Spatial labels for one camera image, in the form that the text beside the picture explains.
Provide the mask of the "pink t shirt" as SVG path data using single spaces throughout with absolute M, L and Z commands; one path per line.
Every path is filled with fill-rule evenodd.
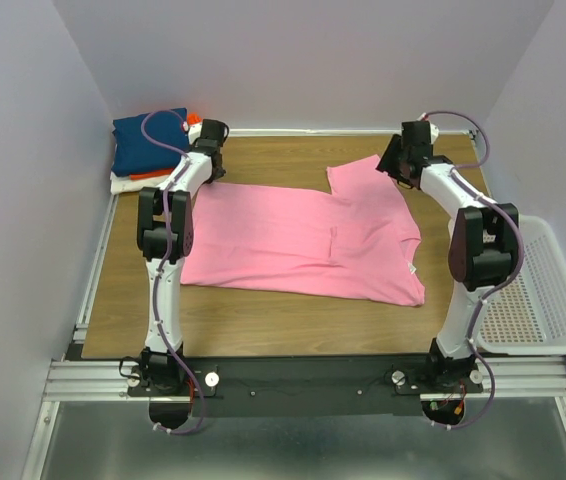
M 418 307 L 421 234 L 373 155 L 326 170 L 329 192 L 212 184 L 199 190 L 185 285 Z

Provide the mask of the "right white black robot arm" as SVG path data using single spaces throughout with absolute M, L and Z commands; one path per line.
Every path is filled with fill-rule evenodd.
M 434 153 L 438 128 L 426 118 L 404 122 L 376 170 L 433 198 L 450 217 L 448 268 L 453 294 L 442 329 L 416 373 L 443 392 L 468 378 L 477 360 L 477 333 L 499 290 L 522 268 L 524 245 L 519 212 L 472 186 L 452 161 Z

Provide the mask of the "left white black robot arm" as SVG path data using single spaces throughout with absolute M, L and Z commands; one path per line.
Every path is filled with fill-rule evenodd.
M 159 186 L 145 187 L 138 195 L 136 240 L 145 260 L 150 307 L 144 349 L 132 379 L 164 395 L 183 388 L 200 394 L 202 388 L 182 358 L 181 277 L 194 244 L 193 200 L 203 185 L 225 175 L 222 147 L 229 127 L 213 119 L 193 126 L 181 121 L 191 141 L 186 152 L 149 134 L 147 125 L 153 116 L 141 122 L 143 137 L 179 154 L 180 161 Z

